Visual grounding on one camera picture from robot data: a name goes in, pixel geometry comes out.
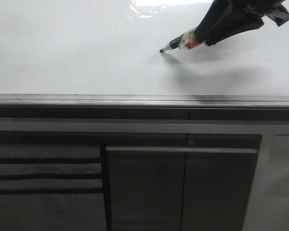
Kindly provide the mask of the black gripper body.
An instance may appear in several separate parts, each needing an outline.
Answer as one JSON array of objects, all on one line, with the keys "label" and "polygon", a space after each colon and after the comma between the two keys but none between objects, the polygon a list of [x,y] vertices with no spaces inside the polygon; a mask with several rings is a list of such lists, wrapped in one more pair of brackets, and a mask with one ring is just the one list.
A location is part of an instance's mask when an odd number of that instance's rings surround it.
[{"label": "black gripper body", "polygon": [[289,12],[282,0],[233,0],[232,3],[234,12],[229,20],[232,26],[262,26],[264,16],[277,26],[289,21]]}]

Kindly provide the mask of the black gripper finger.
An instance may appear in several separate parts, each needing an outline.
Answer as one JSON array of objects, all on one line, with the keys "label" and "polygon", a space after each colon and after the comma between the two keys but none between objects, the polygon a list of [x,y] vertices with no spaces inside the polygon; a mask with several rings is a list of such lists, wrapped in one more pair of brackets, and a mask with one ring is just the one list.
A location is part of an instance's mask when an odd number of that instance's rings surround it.
[{"label": "black gripper finger", "polygon": [[263,20],[258,17],[225,19],[206,36],[205,44],[212,46],[236,34],[259,29],[263,25]]},{"label": "black gripper finger", "polygon": [[195,37],[197,40],[206,40],[208,34],[233,10],[233,3],[231,0],[214,0],[195,29]]}]

